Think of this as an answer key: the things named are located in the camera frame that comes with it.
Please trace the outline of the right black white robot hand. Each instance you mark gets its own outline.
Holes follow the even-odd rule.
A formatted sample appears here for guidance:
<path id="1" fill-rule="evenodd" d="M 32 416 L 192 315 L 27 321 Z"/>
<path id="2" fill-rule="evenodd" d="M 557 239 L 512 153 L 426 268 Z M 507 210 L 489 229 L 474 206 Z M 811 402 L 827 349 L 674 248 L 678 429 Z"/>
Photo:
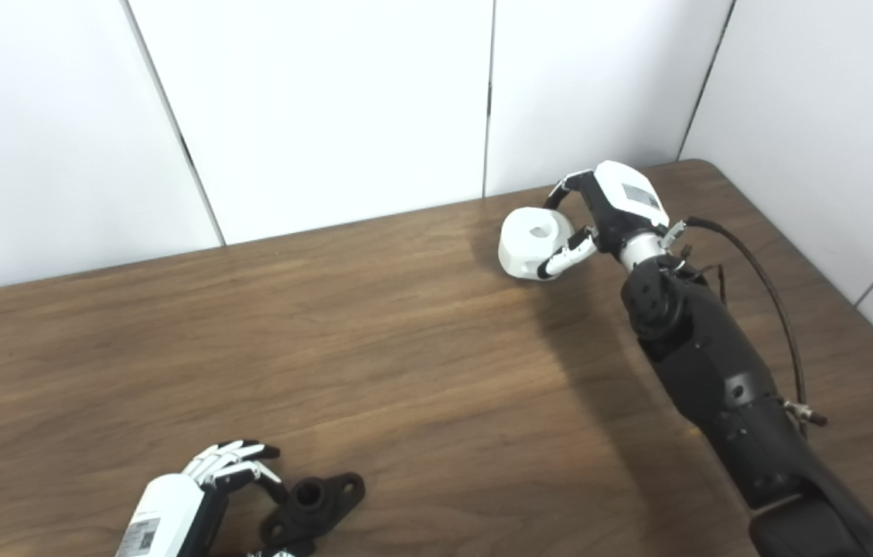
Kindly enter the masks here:
<path id="1" fill-rule="evenodd" d="M 663 237 L 670 218 L 647 176 L 624 163 L 604 161 L 595 169 L 558 181 L 543 208 L 556 211 L 570 193 L 581 195 L 592 224 L 574 232 L 537 268 L 539 281 L 550 281 L 594 253 L 607 254 L 628 274 L 638 265 L 669 254 Z"/>

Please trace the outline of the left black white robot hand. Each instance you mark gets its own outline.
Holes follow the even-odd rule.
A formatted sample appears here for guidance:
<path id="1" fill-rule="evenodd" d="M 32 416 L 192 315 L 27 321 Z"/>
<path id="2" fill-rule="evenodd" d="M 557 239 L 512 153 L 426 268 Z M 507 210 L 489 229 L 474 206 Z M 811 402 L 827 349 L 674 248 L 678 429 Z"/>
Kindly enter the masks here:
<path id="1" fill-rule="evenodd" d="M 267 464 L 279 448 L 253 439 L 210 445 L 178 473 L 147 484 L 126 526 L 118 556 L 207 556 L 235 491 L 256 486 L 275 503 L 288 490 Z"/>

